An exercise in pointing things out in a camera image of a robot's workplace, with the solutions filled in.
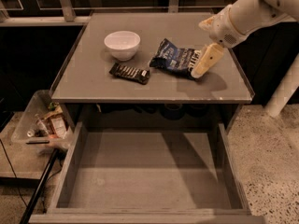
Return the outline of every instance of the white tube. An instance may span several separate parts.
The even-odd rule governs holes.
[[[276,117],[299,87],[299,54],[265,107],[271,117]]]

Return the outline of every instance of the open drawer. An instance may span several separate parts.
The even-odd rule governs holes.
[[[216,106],[195,118],[85,105],[46,215],[30,223],[263,223],[235,177]]]

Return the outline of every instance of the speckled floor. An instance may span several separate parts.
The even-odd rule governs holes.
[[[39,177],[49,155],[37,155],[34,147],[10,144],[20,119],[16,113],[0,133],[17,176]],[[299,223],[299,105],[287,105],[277,118],[260,105],[245,105],[229,135],[230,151],[239,182],[243,185],[253,215],[265,216],[269,224]],[[55,163],[53,173],[60,169]],[[0,176],[13,176],[0,148]],[[56,175],[46,188],[46,206]],[[21,189],[26,202],[31,190]],[[0,223],[19,223],[25,206],[16,189],[0,187]],[[36,213],[41,213],[41,201]]]

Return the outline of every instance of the bowl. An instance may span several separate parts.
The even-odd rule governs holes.
[[[140,36],[130,31],[118,31],[106,36],[104,43],[114,58],[128,61],[139,48]]]

